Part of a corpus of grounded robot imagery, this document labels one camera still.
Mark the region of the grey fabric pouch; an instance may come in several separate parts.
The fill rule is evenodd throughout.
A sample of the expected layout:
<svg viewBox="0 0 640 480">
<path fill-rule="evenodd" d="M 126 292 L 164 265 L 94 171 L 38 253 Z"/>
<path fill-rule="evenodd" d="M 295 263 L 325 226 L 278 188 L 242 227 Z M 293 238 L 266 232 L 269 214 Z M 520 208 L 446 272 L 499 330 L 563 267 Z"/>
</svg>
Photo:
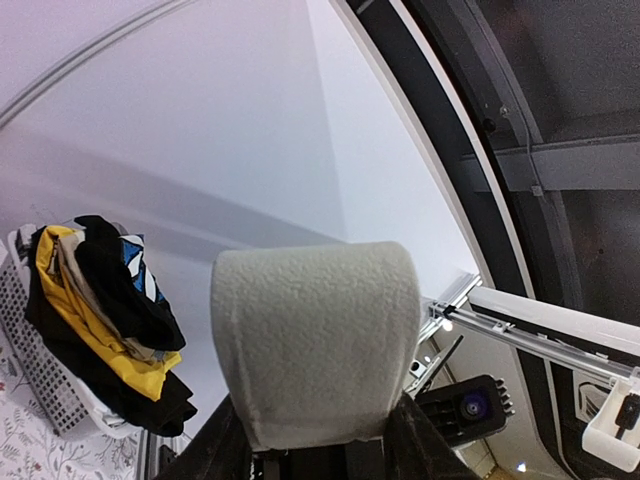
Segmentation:
<svg viewBox="0 0 640 480">
<path fill-rule="evenodd" d="M 124 345 L 132 357 L 148 364 L 164 361 L 164 351 L 145 347 L 133 337 L 124 338 L 117 330 L 116 325 L 107 316 L 75 259 L 75 251 L 78 245 L 84 241 L 85 234 L 82 230 L 77 230 L 62 236 L 57 241 L 56 251 L 61 263 L 61 270 L 69 279 L 72 288 L 87 303 L 93 313 L 106 325 L 109 331 Z"/>
</svg>

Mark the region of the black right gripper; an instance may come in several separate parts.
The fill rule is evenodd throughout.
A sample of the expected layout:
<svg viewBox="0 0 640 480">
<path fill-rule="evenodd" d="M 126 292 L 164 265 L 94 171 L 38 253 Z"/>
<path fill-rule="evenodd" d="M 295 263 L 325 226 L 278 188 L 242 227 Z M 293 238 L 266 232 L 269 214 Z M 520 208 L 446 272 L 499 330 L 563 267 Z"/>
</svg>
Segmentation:
<svg viewBox="0 0 640 480">
<path fill-rule="evenodd" d="M 501 432 L 515 414 L 502 379 L 482 374 L 440 387 L 435 385 L 437 375 L 463 340 L 459 336 L 440 351 L 425 340 L 415 356 L 415 402 L 452 448 Z"/>
</svg>

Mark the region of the white plastic basket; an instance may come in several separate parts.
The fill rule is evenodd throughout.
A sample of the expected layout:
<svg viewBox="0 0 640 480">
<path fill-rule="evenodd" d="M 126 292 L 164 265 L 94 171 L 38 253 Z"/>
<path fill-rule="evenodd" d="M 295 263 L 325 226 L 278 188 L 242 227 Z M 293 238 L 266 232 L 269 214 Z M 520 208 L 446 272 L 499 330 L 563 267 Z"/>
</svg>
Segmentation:
<svg viewBox="0 0 640 480">
<path fill-rule="evenodd" d="M 49 351 L 26 319 L 30 286 L 27 235 L 34 231 L 34 225 L 26 224 L 10 232 L 1 244 L 1 330 L 56 435 L 65 440 L 100 435 L 117 440 L 133 437 L 140 429 L 99 404 L 88 387 Z"/>
</svg>

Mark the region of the yellow cloth item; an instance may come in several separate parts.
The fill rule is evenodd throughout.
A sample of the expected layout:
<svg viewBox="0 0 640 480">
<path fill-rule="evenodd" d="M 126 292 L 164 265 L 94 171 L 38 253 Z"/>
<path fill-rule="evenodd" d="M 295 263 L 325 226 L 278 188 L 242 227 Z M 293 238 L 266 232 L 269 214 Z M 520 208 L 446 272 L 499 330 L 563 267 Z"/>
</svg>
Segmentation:
<svg viewBox="0 0 640 480">
<path fill-rule="evenodd" d="M 37 241 L 35 267 L 45 298 L 81 341 L 128 387 L 153 402 L 161 398 L 170 369 L 181 362 L 174 352 L 164 361 L 146 363 L 132 357 L 124 343 L 74 291 L 70 276 L 62 271 L 56 253 L 57 242 L 75 231 L 63 226 L 47 226 Z"/>
</svg>

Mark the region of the black blue graphic shirt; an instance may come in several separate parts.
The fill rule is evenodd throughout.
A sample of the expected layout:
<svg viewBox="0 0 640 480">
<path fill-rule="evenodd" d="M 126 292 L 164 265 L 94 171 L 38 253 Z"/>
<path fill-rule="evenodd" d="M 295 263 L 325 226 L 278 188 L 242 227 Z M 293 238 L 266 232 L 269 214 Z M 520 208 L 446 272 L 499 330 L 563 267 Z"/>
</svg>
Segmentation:
<svg viewBox="0 0 640 480">
<path fill-rule="evenodd" d="M 144 238 L 121 235 L 99 215 L 74 221 L 84 234 L 74 251 L 76 263 L 122 339 L 156 351 L 184 348 L 170 304 L 145 263 Z"/>
</svg>

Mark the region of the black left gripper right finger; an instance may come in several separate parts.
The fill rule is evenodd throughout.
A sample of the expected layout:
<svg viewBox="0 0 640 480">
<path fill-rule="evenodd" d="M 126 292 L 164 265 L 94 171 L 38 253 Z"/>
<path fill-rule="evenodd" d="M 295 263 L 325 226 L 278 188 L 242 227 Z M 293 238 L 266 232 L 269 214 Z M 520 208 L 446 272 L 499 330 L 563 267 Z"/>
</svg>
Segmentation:
<svg viewBox="0 0 640 480">
<path fill-rule="evenodd" d="M 395 480 L 479 479 L 407 393 L 399 398 L 385 427 L 385 475 Z"/>
</svg>

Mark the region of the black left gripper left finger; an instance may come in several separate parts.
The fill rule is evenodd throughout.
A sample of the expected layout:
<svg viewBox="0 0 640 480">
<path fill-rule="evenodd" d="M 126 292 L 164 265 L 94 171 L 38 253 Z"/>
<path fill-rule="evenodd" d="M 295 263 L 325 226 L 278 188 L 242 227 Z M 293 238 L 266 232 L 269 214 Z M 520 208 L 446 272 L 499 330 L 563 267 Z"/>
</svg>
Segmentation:
<svg viewBox="0 0 640 480">
<path fill-rule="evenodd" d="M 156 479 L 249 479 L 251 457 L 243 425 L 227 395 L 185 450 Z"/>
</svg>

